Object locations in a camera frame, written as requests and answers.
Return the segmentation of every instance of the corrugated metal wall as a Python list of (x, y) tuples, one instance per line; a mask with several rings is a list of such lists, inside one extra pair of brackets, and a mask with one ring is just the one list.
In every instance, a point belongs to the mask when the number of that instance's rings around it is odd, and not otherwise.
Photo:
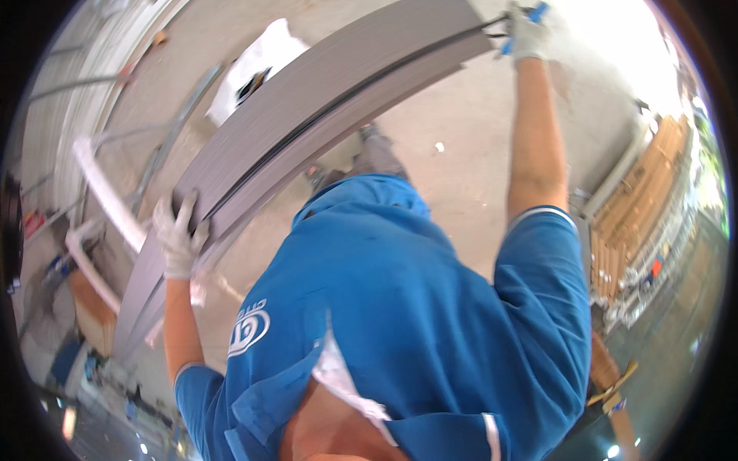
[[(114, 75), (138, 62), (151, 39), (188, 0), (118, 1), (125, 9), (105, 17), (111, 2), (87, 0), (70, 18), (54, 49), (83, 44), (80, 51), (50, 55), (32, 94), (76, 80)], [(62, 91), (30, 104), (21, 157), (21, 185), (30, 187), (53, 171), (53, 178), (24, 199), (26, 210), (62, 209), (85, 192), (72, 152), (74, 140), (103, 130), (121, 85), (96, 83)], [(79, 223), (80, 208), (69, 218)]]

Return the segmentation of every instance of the pants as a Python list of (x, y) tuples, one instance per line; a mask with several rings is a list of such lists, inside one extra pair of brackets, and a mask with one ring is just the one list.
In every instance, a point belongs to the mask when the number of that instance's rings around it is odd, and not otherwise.
[(344, 178), (368, 173), (395, 175), (410, 181), (404, 165), (392, 154), (392, 142), (381, 134), (373, 134), (364, 140), (362, 151), (354, 157), (351, 171), (344, 173), (341, 170), (332, 170), (323, 177), (315, 188), (315, 193)]

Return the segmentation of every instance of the white plastic sheet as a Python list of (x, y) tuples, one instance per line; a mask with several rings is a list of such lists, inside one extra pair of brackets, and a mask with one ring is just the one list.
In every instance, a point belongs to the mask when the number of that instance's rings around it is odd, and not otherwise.
[(268, 80), (308, 48), (310, 47), (299, 38), (289, 34), (285, 18), (272, 22), (234, 62), (205, 115), (216, 126), (223, 125), (237, 108), (236, 92), (243, 88), (254, 74), (271, 67), (272, 70), (266, 76)]

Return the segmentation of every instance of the white pipe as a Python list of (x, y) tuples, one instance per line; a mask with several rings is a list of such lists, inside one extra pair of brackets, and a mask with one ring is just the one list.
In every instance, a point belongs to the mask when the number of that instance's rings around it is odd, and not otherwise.
[(88, 234), (93, 233), (95, 227), (101, 224), (99, 218), (93, 218), (76, 229), (70, 229), (66, 233), (64, 242), (66, 247), (69, 249), (69, 254), (77, 262), (77, 266), (80, 268), (82, 273), (90, 282), (92, 288), (103, 298), (103, 301), (108, 307), (118, 315), (120, 312), (120, 298), (113, 292), (110, 285), (100, 276), (97, 270), (94, 268), (94, 264), (87, 257), (84, 250), (82, 250), (82, 241), (87, 237)]
[(136, 221), (131, 209), (115, 192), (105, 173), (94, 160), (95, 149), (92, 140), (90, 138), (77, 139), (74, 144), (74, 152), (82, 173), (87, 179), (90, 189), (97, 197), (97, 201), (100, 202), (103, 211), (110, 218), (115, 228), (118, 229), (123, 239), (128, 242), (128, 245), (133, 247), (136, 253), (140, 253), (146, 240), (146, 231)]

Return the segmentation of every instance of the leg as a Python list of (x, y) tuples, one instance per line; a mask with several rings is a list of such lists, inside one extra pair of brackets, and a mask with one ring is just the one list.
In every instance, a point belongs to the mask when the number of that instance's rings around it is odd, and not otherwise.
[(320, 182), (317, 184), (317, 186), (313, 189), (313, 194), (315, 194), (317, 191), (321, 190), (324, 187), (330, 186), (334, 182), (338, 182), (346, 177), (346, 173), (342, 172), (341, 170), (331, 170), (330, 173), (323, 176), (323, 179), (320, 180)]
[(379, 133), (376, 124), (365, 126), (359, 131), (359, 135), (363, 141), (362, 151), (354, 157), (354, 168), (346, 177), (383, 173), (409, 181), (404, 165), (392, 154), (392, 142)]

